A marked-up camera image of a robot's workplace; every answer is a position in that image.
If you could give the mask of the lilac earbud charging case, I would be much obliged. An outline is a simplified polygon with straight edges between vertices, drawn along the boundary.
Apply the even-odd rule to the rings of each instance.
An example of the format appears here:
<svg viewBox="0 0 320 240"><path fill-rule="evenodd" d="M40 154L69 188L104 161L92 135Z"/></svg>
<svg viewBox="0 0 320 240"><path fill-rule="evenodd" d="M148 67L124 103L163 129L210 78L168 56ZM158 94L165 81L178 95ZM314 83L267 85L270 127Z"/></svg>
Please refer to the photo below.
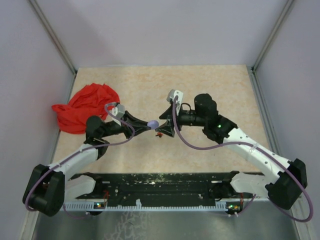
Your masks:
<svg viewBox="0 0 320 240"><path fill-rule="evenodd" d="M157 120L150 120L148 123L147 123L147 126L149 128L151 128L152 130L155 130L159 127L159 122Z"/></svg>

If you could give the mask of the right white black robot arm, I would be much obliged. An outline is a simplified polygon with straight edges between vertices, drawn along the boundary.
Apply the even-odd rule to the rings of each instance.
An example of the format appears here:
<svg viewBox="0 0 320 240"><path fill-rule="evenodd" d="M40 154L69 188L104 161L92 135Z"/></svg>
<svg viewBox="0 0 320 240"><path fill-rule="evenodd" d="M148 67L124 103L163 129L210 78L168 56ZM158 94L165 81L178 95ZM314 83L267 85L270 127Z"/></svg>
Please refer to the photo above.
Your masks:
<svg viewBox="0 0 320 240"><path fill-rule="evenodd" d="M245 134L233 121L219 114L217 103L208 93L194 98L194 109L184 110L183 93L171 90L167 96L170 107L159 117L166 122L156 131L174 137L183 126L201 127L203 134L216 143L227 146L261 172L253 175L231 172L223 192L229 198L239 193L250 193L269 200L277 207L289 210L307 187L305 163L289 160L263 147Z"/></svg>

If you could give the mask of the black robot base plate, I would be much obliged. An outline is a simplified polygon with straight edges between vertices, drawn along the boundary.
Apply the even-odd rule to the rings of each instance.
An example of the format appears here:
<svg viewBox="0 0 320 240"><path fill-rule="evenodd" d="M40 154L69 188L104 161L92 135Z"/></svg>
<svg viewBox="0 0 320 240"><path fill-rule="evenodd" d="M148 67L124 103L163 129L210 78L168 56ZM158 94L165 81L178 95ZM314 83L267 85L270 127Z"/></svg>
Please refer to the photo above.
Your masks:
<svg viewBox="0 0 320 240"><path fill-rule="evenodd" d="M95 173L98 186L77 200L101 199L109 207L214 207L223 199L249 199L227 182L229 173Z"/></svg>

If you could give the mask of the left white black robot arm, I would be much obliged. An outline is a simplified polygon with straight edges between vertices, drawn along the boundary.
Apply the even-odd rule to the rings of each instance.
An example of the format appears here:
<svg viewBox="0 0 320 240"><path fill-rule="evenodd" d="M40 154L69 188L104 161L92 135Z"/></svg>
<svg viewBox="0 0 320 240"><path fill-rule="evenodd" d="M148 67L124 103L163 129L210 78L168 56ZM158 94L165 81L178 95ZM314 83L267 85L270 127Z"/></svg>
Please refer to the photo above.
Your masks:
<svg viewBox="0 0 320 240"><path fill-rule="evenodd" d="M86 139L77 151L57 163L38 164L33 169L22 198L26 209L52 217L65 202L84 195L107 200L102 177L89 172L76 176L77 173L107 152L111 143L105 137L124 134L128 142L151 129L150 123L133 117L128 111L116 114L109 122L96 115L89 117L86 121Z"/></svg>

